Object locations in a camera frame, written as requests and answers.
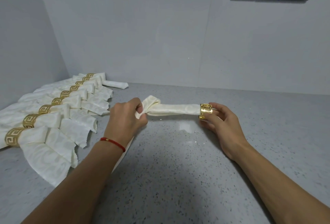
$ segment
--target hand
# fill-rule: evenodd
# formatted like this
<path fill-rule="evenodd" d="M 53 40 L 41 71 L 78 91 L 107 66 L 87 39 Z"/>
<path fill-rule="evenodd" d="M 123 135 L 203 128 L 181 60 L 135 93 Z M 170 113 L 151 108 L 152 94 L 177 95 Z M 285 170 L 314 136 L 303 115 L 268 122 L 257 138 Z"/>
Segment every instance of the hand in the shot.
<path fill-rule="evenodd" d="M 110 119 L 104 131 L 104 137 L 126 147 L 136 132 L 148 123 L 146 114 L 141 115 L 139 119 L 135 117 L 135 112 L 142 113 L 142 110 L 139 98 L 133 98 L 125 103 L 116 103 L 110 108 Z"/>
<path fill-rule="evenodd" d="M 229 159 L 235 160 L 240 147 L 250 146 L 245 139 L 238 117 L 228 107 L 210 102 L 213 113 L 205 113 L 208 120 L 200 124 L 213 131 L 220 141 L 220 146 Z"/>

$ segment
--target red string bracelet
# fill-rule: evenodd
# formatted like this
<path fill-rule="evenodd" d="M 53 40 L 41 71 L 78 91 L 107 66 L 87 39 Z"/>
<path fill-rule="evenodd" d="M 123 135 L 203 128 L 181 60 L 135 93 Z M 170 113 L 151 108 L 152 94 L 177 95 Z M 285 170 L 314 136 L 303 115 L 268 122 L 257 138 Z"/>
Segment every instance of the red string bracelet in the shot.
<path fill-rule="evenodd" d="M 111 142 L 113 144 L 115 144 L 116 146 L 120 147 L 122 150 L 123 150 L 123 153 L 125 153 L 126 149 L 120 145 L 118 142 L 114 141 L 114 140 L 110 140 L 108 138 L 105 138 L 105 137 L 102 137 L 100 140 L 105 140 L 105 141 L 108 141 L 108 142 Z"/>

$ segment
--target quartz countertop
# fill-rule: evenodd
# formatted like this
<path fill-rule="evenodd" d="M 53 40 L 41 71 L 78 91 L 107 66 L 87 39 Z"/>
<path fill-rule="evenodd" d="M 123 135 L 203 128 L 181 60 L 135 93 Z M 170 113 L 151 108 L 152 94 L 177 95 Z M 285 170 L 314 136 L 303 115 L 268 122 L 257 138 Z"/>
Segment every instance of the quartz countertop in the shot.
<path fill-rule="evenodd" d="M 227 105 L 249 143 L 313 196 L 330 205 L 330 96 L 130 84 L 110 105 L 149 95 L 164 104 Z M 83 160 L 97 134 L 77 148 Z M 198 116 L 148 117 L 108 179 L 93 223 L 270 223 L 258 195 Z M 21 222 L 53 189 L 21 149 L 0 150 L 0 222 Z"/>

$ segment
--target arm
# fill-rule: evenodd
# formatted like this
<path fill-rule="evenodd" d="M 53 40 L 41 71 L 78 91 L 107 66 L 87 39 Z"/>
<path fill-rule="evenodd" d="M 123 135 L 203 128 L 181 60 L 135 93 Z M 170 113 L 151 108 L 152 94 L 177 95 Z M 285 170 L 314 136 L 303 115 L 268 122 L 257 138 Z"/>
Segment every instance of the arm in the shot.
<path fill-rule="evenodd" d="M 246 141 L 237 116 L 210 103 L 213 114 L 201 125 L 219 138 L 224 153 L 248 176 L 276 223 L 330 223 L 330 208 L 303 190 Z"/>
<path fill-rule="evenodd" d="M 140 99 L 117 103 L 110 109 L 104 137 L 126 147 L 139 128 L 147 124 Z M 110 142 L 97 142 L 87 157 L 68 175 L 39 206 L 22 222 L 27 223 L 89 223 L 97 199 L 122 155 L 122 149 Z"/>

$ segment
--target forearm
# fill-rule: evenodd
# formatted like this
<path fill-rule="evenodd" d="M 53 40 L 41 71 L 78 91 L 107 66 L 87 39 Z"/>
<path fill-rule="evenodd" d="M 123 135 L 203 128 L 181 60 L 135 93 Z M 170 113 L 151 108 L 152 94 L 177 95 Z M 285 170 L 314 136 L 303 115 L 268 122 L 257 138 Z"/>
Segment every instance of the forearm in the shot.
<path fill-rule="evenodd" d="M 116 145 L 97 142 L 23 223 L 89 223 L 97 198 L 121 155 Z"/>
<path fill-rule="evenodd" d="M 330 209 L 303 190 L 254 148 L 242 147 L 235 161 L 246 173 L 276 223 L 329 223 Z"/>

